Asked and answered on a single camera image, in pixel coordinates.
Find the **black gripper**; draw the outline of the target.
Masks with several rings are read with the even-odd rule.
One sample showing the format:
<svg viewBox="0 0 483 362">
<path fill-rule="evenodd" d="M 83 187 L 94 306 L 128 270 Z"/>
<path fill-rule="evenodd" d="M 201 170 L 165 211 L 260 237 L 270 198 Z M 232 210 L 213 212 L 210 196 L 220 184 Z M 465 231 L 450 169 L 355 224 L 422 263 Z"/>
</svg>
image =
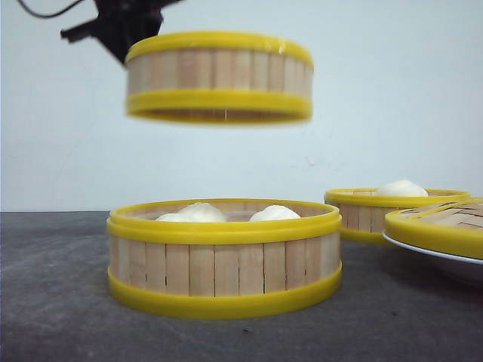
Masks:
<svg viewBox="0 0 483 362">
<path fill-rule="evenodd" d="M 162 10 L 178 0 L 96 1 L 97 17 L 60 31 L 69 43 L 95 38 L 124 67 L 131 47 L 157 36 L 164 22 Z"/>
</svg>

